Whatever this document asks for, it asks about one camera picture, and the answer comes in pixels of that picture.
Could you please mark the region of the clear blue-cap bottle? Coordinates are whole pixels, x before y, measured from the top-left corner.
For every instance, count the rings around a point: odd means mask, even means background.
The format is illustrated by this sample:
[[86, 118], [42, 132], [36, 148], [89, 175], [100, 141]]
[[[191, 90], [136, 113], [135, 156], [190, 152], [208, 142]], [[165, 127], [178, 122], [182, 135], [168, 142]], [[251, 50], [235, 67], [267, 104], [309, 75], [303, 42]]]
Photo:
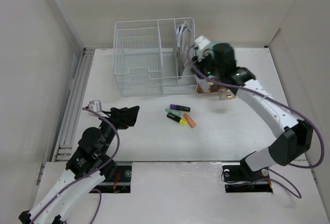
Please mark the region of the clear blue-cap bottle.
[[198, 85], [202, 89], [202, 91], [208, 91], [210, 87], [213, 85], [213, 82], [209, 82], [206, 79], [198, 79]]

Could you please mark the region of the grey setup guide booklet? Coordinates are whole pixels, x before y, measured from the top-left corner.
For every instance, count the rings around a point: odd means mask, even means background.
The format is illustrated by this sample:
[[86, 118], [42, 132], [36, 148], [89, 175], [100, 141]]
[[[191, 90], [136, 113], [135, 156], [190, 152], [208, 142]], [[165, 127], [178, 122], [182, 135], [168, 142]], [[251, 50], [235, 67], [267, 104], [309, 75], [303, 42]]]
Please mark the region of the grey setup guide booklet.
[[183, 75], [185, 64], [186, 64], [186, 52], [190, 46], [191, 39], [191, 29], [185, 28], [177, 38], [177, 50], [176, 50], [176, 59], [177, 59], [177, 71], [178, 76]]

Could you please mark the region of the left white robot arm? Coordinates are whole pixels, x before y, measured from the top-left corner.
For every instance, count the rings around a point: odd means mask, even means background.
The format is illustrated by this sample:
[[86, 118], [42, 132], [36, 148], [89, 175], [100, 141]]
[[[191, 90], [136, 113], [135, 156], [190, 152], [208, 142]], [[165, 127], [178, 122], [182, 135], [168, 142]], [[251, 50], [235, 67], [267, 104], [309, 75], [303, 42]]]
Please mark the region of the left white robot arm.
[[21, 223], [65, 223], [83, 196], [99, 183], [114, 178], [116, 154], [108, 156], [107, 151], [113, 139], [120, 141], [119, 130], [135, 125], [140, 107], [113, 107], [100, 113], [89, 108], [84, 110], [101, 120], [99, 127], [89, 127], [83, 132], [60, 178], [36, 206], [19, 215]]

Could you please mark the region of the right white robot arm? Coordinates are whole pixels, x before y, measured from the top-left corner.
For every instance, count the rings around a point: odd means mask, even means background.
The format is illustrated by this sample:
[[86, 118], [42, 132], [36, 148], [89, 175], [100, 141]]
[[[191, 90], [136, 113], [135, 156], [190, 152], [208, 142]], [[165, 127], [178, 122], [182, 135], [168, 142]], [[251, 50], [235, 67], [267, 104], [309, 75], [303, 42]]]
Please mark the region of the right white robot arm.
[[252, 108], [275, 136], [271, 145], [240, 160], [237, 171], [242, 178], [249, 180], [259, 170], [273, 165], [286, 166], [310, 149], [312, 126], [275, 104], [274, 99], [268, 100], [256, 76], [246, 67], [237, 66], [230, 44], [211, 45], [207, 41], [195, 43], [193, 48], [197, 55], [191, 59], [192, 72], [204, 81], [225, 85]]

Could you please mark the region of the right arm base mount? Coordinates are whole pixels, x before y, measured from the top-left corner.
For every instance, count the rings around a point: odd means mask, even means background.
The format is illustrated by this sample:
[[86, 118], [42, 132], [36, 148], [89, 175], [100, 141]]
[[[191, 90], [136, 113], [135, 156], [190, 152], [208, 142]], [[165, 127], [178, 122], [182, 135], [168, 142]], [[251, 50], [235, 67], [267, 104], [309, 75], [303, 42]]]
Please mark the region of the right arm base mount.
[[239, 162], [223, 163], [221, 180], [226, 193], [273, 193], [268, 168], [250, 171]]

